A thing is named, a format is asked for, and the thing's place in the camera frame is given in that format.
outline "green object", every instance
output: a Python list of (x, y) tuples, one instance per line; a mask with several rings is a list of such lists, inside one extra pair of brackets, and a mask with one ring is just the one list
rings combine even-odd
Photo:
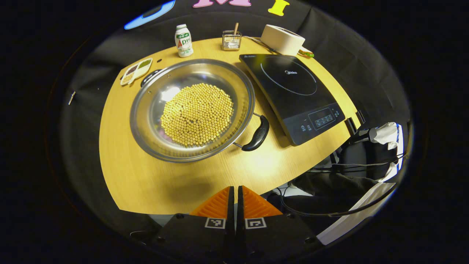
[(150, 60), (147, 60), (147, 61), (142, 62), (138, 68), (144, 67), (144, 66), (146, 66), (146, 65), (148, 65), (148, 64), (150, 64)]
[(305, 52), (305, 51), (302, 51), (302, 50), (300, 50), (298, 52), (303, 54), (303, 55), (306, 55), (308, 57), (314, 58), (314, 53), (312, 53), (312, 52), (310, 53), (310, 52)]

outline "blue sign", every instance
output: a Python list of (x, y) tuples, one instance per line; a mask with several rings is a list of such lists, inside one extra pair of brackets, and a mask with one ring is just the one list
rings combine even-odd
[(124, 29), (129, 30), (129, 29), (136, 28), (138, 26), (141, 26), (145, 23), (150, 22), (151, 20), (154, 20), (154, 19), (166, 14), (169, 10), (171, 10), (173, 8), (174, 2), (176, 2), (176, 0), (173, 0), (173, 1), (170, 1), (168, 3), (165, 3), (165, 4), (161, 5), (161, 9), (158, 12), (156, 12), (155, 14), (151, 15), (151, 16), (144, 17), (144, 14), (140, 15), (136, 19), (134, 19), (134, 20), (130, 21), (129, 23), (127, 23), (124, 26)]

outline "induction cooktop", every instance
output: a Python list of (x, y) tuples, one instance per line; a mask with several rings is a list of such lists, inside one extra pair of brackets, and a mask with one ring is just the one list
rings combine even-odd
[(243, 54), (292, 145), (301, 145), (342, 122), (345, 116), (332, 94), (298, 58)]

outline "soybean pile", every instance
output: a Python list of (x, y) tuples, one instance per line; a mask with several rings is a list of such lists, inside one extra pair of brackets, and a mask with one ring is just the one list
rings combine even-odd
[(200, 83), (181, 89), (165, 105), (161, 126), (184, 146), (202, 146), (216, 139), (231, 123), (233, 102), (215, 85)]

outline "stainless steel wok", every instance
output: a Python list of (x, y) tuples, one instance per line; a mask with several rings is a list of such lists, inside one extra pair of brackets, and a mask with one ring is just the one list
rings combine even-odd
[[(182, 88), (198, 83), (216, 85), (233, 101), (231, 123), (220, 137), (200, 147), (182, 146), (165, 134), (161, 115), (167, 101)], [(213, 156), (231, 144), (244, 151), (258, 148), (269, 132), (269, 122), (254, 113), (254, 89), (249, 78), (235, 66), (217, 60), (197, 59), (181, 62), (146, 76), (130, 111), (130, 128), (139, 146), (160, 160), (187, 163)], [(235, 140), (244, 132), (252, 115), (261, 119), (252, 141), (244, 146)]]

